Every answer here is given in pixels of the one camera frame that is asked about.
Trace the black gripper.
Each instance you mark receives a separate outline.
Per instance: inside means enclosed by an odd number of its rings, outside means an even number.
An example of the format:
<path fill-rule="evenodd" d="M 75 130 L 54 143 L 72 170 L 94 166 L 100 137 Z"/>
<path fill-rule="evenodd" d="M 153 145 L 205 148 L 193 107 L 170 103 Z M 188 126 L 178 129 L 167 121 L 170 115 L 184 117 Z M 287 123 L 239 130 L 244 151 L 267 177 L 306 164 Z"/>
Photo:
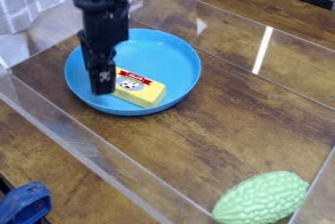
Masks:
<path fill-rule="evenodd" d="M 82 43 L 83 63 L 94 95 L 115 91 L 115 59 L 129 43 L 129 0 L 74 0 L 83 12 Z M 92 43 L 105 43 L 105 49 Z"/>

